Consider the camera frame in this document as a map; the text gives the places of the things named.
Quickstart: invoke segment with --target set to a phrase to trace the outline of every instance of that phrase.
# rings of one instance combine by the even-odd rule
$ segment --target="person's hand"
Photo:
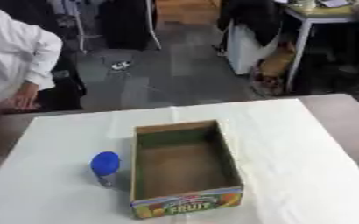
[[[39,86],[28,80],[23,82],[20,89],[9,99],[9,103],[16,110],[33,110],[39,106],[35,103],[37,99]]]

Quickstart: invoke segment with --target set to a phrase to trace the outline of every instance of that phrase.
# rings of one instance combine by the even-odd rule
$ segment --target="wooden floor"
[[[219,0],[157,0],[159,20],[212,25],[218,18]]]

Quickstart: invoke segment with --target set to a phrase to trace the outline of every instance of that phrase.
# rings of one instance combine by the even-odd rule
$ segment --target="fruit label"
[[[171,197],[133,206],[139,218],[160,217],[238,206],[241,203],[242,195],[242,190],[238,189],[234,190],[234,192],[209,192],[201,195]]]

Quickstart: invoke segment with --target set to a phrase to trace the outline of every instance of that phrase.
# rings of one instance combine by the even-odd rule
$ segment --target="cardboard box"
[[[243,183],[217,121],[136,132],[130,199],[138,218],[241,203]]]

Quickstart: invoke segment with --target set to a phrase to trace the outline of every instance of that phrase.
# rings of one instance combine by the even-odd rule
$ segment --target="white table cover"
[[[209,119],[221,123],[246,185],[238,207],[135,220],[129,192],[102,188],[88,168],[115,151],[127,177],[135,126]],[[0,168],[0,224],[141,221],[359,223],[359,168],[298,100],[40,117]]]

